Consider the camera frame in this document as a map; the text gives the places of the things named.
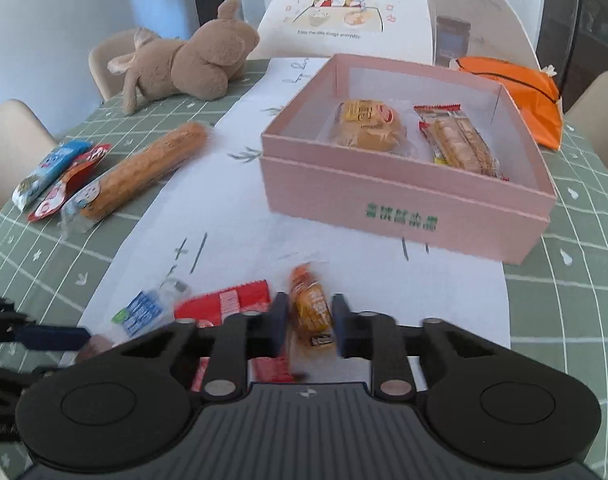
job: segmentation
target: green checkered tablecloth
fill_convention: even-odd
[[[251,62],[244,79],[215,102],[175,96],[126,118],[113,98],[67,133],[108,142],[113,149],[98,172],[191,120],[215,124],[266,70]],[[513,349],[587,384],[600,399],[602,428],[587,463],[608,478],[608,173],[590,145],[571,126],[559,153],[544,152],[558,204],[540,243],[521,266],[504,266],[510,300]],[[140,217],[165,182],[153,186],[95,229],[60,241],[57,218],[26,224],[10,204],[0,213],[0,296],[44,323],[75,325],[97,285]],[[0,345],[0,365],[32,370],[61,355]],[[0,444],[9,478],[27,464],[19,444]]]

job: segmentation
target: orange bag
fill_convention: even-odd
[[[558,150],[562,111],[558,87],[544,72],[489,57],[462,57],[460,70],[502,83],[538,144]]]

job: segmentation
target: chair back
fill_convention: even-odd
[[[590,142],[608,170],[608,72],[593,81],[564,118]]]
[[[124,87],[126,74],[113,75],[109,72],[108,62],[114,57],[135,52],[134,36],[137,29],[123,30],[113,34],[99,45],[93,47],[88,55],[88,67],[104,101],[119,94]]]
[[[56,144],[23,102],[10,99],[0,105],[0,211]]]
[[[457,57],[492,57],[540,69],[529,36],[506,0],[428,0],[428,3],[436,43],[440,43],[440,22],[447,22],[445,43],[457,40],[449,30],[452,22],[470,27],[468,51]]]

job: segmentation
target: plush toy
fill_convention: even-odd
[[[111,73],[126,72],[125,114],[136,107],[136,88],[147,101],[190,94],[210,101],[226,95],[228,82],[244,73],[246,57],[259,43],[257,31],[237,20],[239,0],[226,0],[216,20],[188,40],[165,40],[147,28],[135,33],[135,52],[111,59]]]

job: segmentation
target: pink box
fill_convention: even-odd
[[[462,104],[509,182],[316,139],[345,99]],[[337,54],[262,134],[271,210],[518,264],[549,223],[555,191],[499,83],[445,68]]]

